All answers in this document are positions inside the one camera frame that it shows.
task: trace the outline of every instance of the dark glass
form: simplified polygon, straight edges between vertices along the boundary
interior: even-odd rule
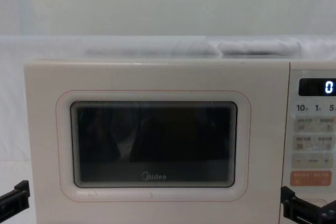
[[[336,95],[336,79],[303,78],[299,82],[302,97],[332,97]]]
[[[75,102],[75,183],[231,186],[236,118],[233,102]]]

